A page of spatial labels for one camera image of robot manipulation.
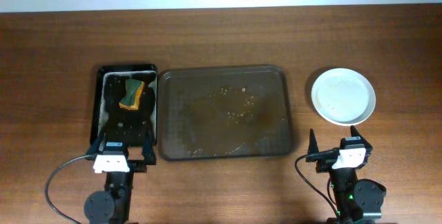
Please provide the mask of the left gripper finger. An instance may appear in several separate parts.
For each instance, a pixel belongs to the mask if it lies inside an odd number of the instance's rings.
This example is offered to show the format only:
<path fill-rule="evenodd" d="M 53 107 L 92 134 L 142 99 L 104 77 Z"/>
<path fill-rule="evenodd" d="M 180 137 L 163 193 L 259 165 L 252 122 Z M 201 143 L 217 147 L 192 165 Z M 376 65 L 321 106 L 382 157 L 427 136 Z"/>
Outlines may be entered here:
<path fill-rule="evenodd" d="M 157 158 L 154 152 L 153 148 L 153 141 L 155 140 L 155 137 L 153 135 L 153 132 L 150 128 L 146 129 L 145 135 L 144 135 L 144 141 L 142 146 L 142 155 L 144 157 L 144 164 L 145 165 L 156 165 L 157 164 Z"/>
<path fill-rule="evenodd" d="M 100 153 L 100 145 L 105 136 L 104 132 L 100 132 L 95 140 L 92 142 L 90 147 L 88 148 L 86 155 L 88 156 L 88 160 L 94 160 L 96 156 Z"/>

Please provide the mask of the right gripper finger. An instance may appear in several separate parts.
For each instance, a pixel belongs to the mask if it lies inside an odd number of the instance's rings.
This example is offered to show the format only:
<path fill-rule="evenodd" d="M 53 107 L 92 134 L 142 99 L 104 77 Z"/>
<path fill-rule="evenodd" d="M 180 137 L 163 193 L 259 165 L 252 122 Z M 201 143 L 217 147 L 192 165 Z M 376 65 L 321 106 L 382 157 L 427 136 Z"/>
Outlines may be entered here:
<path fill-rule="evenodd" d="M 352 140 L 361 140 L 362 136 L 360 135 L 360 133 L 357 131 L 356 127 L 354 125 L 352 125 L 350 127 L 350 132 L 351 132 L 351 138 Z"/>
<path fill-rule="evenodd" d="M 307 149 L 307 156 L 305 157 L 306 162 L 316 162 L 318 159 L 319 150 L 316 141 L 315 133 L 313 129 L 309 131 L 309 146 Z"/>

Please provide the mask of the pale blue plate with sauce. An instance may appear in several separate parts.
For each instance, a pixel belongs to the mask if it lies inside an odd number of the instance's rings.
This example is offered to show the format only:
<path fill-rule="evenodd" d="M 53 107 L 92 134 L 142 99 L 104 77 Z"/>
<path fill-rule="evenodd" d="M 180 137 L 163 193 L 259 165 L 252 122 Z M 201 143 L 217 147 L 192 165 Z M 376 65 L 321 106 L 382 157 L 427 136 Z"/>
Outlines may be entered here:
<path fill-rule="evenodd" d="M 366 121 L 376 107 L 376 94 L 369 80 L 348 68 L 333 68 L 320 74 L 311 87 L 311 102 L 326 121 L 352 126 Z"/>

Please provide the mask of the green and orange sponge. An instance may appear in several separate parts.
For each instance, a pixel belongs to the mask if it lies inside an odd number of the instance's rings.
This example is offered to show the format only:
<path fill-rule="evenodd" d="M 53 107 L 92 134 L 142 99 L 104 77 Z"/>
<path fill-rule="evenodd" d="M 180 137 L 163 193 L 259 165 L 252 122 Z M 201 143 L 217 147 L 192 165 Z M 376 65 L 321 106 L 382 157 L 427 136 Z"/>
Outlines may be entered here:
<path fill-rule="evenodd" d="M 119 102 L 119 107 L 129 111 L 137 111 L 140 107 L 140 98 L 144 89 L 144 82 L 128 79 L 125 81 L 126 94 Z"/>

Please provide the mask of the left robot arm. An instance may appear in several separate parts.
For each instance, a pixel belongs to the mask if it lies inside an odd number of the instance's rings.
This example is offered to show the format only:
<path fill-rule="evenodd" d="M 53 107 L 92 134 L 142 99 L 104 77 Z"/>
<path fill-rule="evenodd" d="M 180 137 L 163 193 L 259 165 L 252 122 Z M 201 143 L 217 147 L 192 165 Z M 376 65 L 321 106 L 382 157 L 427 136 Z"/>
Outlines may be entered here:
<path fill-rule="evenodd" d="M 157 158 L 153 150 L 155 135 L 148 128 L 142 139 L 142 159 L 129 158 L 129 144 L 122 139 L 110 141 L 100 133 L 86 152 L 94 162 L 96 174 L 105 173 L 104 189 L 92 193 L 84 203 L 84 214 L 90 223 L 125 223 L 129 220 L 133 179 L 147 172 Z"/>

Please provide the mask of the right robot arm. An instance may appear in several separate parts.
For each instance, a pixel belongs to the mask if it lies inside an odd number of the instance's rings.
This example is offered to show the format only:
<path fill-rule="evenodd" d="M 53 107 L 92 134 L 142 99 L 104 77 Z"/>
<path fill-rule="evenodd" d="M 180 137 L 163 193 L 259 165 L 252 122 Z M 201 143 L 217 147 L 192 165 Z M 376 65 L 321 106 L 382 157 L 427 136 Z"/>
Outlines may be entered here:
<path fill-rule="evenodd" d="M 385 186 L 356 175 L 367 164 L 373 147 L 356 127 L 351 126 L 350 133 L 341 139 L 339 147 L 320 151 L 314 131 L 309 132 L 306 161 L 316 164 L 318 174 L 329 174 L 326 198 L 334 196 L 330 203 L 335 217 L 328 218 L 327 224 L 375 223 L 382 216 Z"/>

